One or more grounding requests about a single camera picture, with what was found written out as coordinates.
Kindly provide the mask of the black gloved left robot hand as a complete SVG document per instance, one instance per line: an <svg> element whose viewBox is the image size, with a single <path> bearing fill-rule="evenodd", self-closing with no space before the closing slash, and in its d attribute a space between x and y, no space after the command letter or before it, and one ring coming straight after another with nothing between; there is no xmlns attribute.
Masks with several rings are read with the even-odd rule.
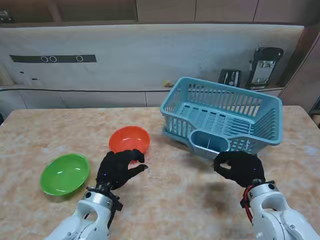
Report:
<svg viewBox="0 0 320 240"><path fill-rule="evenodd" d="M138 149L118 153L109 151L100 163L96 187L109 183L111 190L121 188L128 180L148 169L144 162L144 154Z"/></svg>

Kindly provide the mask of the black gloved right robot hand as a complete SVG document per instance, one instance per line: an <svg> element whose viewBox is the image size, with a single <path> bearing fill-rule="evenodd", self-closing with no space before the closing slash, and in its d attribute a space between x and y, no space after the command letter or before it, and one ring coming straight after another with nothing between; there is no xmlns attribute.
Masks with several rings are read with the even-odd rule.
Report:
<svg viewBox="0 0 320 240"><path fill-rule="evenodd" d="M244 151L220 152L212 166L222 177L235 181L243 188L266 181L261 160L256 155Z"/></svg>

